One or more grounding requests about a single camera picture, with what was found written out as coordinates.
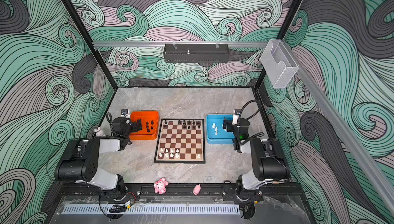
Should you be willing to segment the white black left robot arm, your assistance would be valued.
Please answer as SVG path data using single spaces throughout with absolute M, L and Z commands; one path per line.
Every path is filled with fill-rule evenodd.
M 132 143 L 130 135 L 143 129 L 142 121 L 132 121 L 128 117 L 112 119 L 110 113 L 106 117 L 112 136 L 72 139 L 56 166 L 54 177 L 63 183 L 87 183 L 103 191 L 115 190 L 123 196 L 127 192 L 123 177 L 100 168 L 99 156 L 123 151 Z

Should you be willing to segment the clear acrylic wall box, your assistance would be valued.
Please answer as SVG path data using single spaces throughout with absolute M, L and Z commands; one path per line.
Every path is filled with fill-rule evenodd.
M 280 39 L 270 40 L 260 58 L 274 89 L 284 89 L 299 70 L 290 45 Z

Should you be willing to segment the brown cream chessboard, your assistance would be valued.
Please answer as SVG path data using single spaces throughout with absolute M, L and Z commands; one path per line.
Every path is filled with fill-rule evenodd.
M 161 119 L 153 162 L 204 164 L 204 134 L 203 119 Z

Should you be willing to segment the orange plastic tray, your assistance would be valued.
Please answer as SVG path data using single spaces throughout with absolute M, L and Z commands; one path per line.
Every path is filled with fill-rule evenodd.
M 150 141 L 158 136 L 159 113 L 158 111 L 134 111 L 130 115 L 131 121 L 141 121 L 142 130 L 131 133 L 132 141 Z

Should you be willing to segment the small pink pig figurine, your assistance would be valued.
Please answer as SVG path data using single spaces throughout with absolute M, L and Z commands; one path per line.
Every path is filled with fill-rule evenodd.
M 200 191 L 201 191 L 201 185 L 200 185 L 200 184 L 195 185 L 195 187 L 194 187 L 194 189 L 193 189 L 193 194 L 194 194 L 194 195 L 199 195 L 199 194 L 200 194 Z

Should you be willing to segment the pink pig plush toy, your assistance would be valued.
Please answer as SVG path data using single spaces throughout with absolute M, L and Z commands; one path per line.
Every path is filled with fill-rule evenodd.
M 169 182 L 165 178 L 161 178 L 160 180 L 155 182 L 153 185 L 155 193 L 158 193 L 160 195 L 166 193 L 166 187 L 168 185 L 169 185 Z

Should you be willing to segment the aluminium right wall rail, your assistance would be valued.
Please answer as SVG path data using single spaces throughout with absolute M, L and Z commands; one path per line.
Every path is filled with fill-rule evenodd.
M 364 148 L 362 142 L 358 139 L 355 132 L 351 129 L 349 124 L 343 119 L 339 111 L 332 104 L 327 97 L 328 85 L 324 82 L 324 75 L 322 71 L 313 70 L 309 72 L 308 66 L 303 63 L 289 46 L 288 43 L 280 41 L 283 51 L 289 55 L 291 65 L 298 68 L 298 75 L 315 98 L 317 104 L 321 107 L 327 120 L 332 124 L 339 139 L 345 143 L 350 153 L 353 155 L 365 175 L 375 188 L 386 207 L 391 214 L 394 213 L 394 186 L 387 178 L 377 162 Z

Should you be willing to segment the black perforated wall shelf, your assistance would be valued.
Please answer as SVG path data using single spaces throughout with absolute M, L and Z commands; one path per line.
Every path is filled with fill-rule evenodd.
M 163 54 L 167 63 L 226 63 L 230 57 L 228 45 L 208 44 L 180 44 L 177 47 L 166 44 Z

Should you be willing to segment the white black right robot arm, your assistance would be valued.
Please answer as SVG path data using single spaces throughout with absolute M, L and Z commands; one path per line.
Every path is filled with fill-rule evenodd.
M 251 170 L 236 181 L 238 195 L 259 190 L 264 185 L 283 183 L 290 175 L 286 160 L 278 156 L 274 141 L 263 139 L 263 132 L 249 135 L 249 125 L 249 120 L 244 118 L 237 121 L 223 119 L 223 129 L 234 135 L 234 150 L 251 156 Z

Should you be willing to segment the white rabbit pink base figurine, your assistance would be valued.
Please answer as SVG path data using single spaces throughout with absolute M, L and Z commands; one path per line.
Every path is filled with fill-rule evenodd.
M 106 137 L 106 134 L 101 130 L 100 127 L 98 127 L 97 129 L 94 129 L 94 136 L 95 137 Z

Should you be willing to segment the aluminium back wall rail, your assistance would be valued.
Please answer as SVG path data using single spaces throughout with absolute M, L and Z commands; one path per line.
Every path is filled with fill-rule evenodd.
M 230 48 L 262 48 L 266 47 L 267 41 L 93 41 L 95 48 L 100 47 L 164 47 L 166 44 L 171 44 L 177 47 L 180 44 L 192 44 L 192 45 L 228 45 Z

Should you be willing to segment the black front mounting rail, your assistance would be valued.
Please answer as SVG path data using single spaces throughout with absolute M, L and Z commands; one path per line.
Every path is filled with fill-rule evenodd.
M 193 190 L 196 184 L 172 183 L 166 187 L 166 193 L 163 196 L 170 197 L 194 197 Z M 201 190 L 198 196 L 218 197 L 222 200 L 241 201 L 241 200 L 259 200 L 263 196 L 292 196 L 303 195 L 303 189 L 297 183 L 267 184 L 258 189 L 244 190 L 237 184 L 230 183 L 201 183 Z M 152 183 L 125 184 L 126 195 L 140 199 L 142 197 L 159 196 L 155 192 Z M 88 184 L 65 184 L 60 189 L 61 195 L 98 195 L 104 191 L 98 187 Z

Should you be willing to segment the aluminium wall rail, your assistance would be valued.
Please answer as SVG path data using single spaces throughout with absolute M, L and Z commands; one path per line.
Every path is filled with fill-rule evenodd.
M 345 143 L 350 153 L 353 155 L 365 175 L 375 188 L 386 207 L 391 214 L 394 213 L 394 186 L 387 178 L 377 162 L 364 148 L 362 142 L 358 139 L 355 132 L 351 129 L 349 124 L 343 119 L 339 111 L 332 104 L 327 97 L 328 85 L 324 82 L 324 75 L 322 71 L 313 70 L 309 72 L 308 66 L 303 63 L 289 46 L 288 43 L 280 41 L 283 51 L 289 55 L 291 65 L 298 68 L 298 75 L 315 98 L 317 104 L 321 107 L 327 120 L 332 124 L 339 139 Z
M 230 48 L 262 48 L 266 47 L 267 41 L 93 41 L 95 48 L 100 47 L 164 47 L 166 44 L 171 44 L 177 47 L 180 44 L 192 44 L 192 45 L 228 45 Z

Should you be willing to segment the blue plastic tray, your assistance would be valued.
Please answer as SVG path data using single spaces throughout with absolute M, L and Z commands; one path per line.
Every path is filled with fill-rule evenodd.
M 234 134 L 232 129 L 230 132 L 226 131 L 227 126 L 223 128 L 224 121 L 229 121 L 229 124 L 233 125 L 232 114 L 208 114 L 206 116 L 207 125 L 207 141 L 209 144 L 214 145 L 232 145 Z

